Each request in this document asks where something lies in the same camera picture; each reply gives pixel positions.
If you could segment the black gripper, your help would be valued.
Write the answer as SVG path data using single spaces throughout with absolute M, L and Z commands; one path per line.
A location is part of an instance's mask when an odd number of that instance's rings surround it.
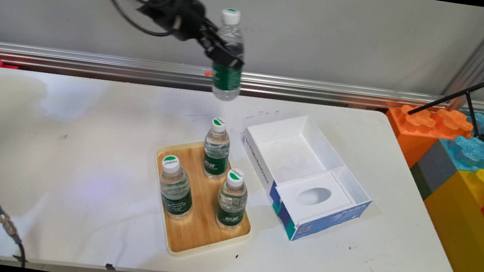
M 198 40 L 207 58 L 224 67 L 241 69 L 243 59 L 229 50 L 218 36 L 219 28 L 205 19 L 206 11 L 199 0 L 149 0 L 153 5 L 143 5 L 139 12 L 157 24 L 164 32 L 151 32 L 151 36 L 172 35 L 180 41 Z

